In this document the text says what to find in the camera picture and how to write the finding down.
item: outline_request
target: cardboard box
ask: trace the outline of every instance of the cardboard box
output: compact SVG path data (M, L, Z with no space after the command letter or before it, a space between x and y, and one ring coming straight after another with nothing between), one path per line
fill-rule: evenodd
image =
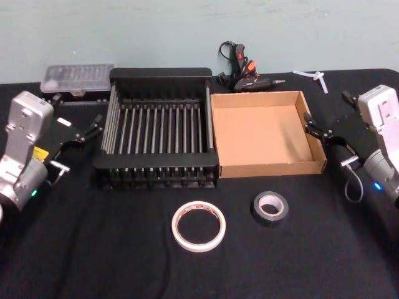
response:
M319 140L305 134L302 92L211 95L220 178L319 174Z

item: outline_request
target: black dish rack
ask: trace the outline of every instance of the black dish rack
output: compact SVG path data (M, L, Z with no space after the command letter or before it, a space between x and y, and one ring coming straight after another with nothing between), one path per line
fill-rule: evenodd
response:
M215 187L218 155L211 119L212 71L113 69L100 153L106 189Z

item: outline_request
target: light blue wall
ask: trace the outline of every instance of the light blue wall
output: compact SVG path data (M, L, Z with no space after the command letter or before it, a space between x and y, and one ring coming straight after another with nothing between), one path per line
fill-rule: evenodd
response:
M399 70L398 0L0 0L0 82L50 64L210 67L222 41L259 72Z

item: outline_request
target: double-sided tape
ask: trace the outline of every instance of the double-sided tape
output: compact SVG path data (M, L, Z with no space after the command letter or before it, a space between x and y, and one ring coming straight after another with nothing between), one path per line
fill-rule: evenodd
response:
M218 220L219 220L219 225L220 229L216 237L203 244L194 244L191 242L188 242L186 239L184 239L179 230L178 230L178 224L180 219L189 211L191 210L205 210L207 212L210 212L212 215L214 215ZM216 246L222 242L224 233L226 232L226 220L224 219L224 216L222 212L213 204L210 204L208 202L204 201L192 201L187 204L183 204L176 212L175 215L173 215L172 218L172 233L173 236L175 237L177 243L182 246L184 249L191 251L191 252L207 252L212 249L214 249Z
M277 213L270 214L265 212L262 209L265 204L274 206L277 209ZM288 202L278 193L271 191L262 192L255 197L252 214L259 223L268 227L275 227L288 214Z

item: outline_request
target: yellow label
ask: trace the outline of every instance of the yellow label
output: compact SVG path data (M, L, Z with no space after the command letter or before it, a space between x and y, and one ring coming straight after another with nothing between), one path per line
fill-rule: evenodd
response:
M33 149L33 157L40 160L41 162L44 162L44 160L47 158L48 155L49 155L48 151L38 148L37 146L35 146Z

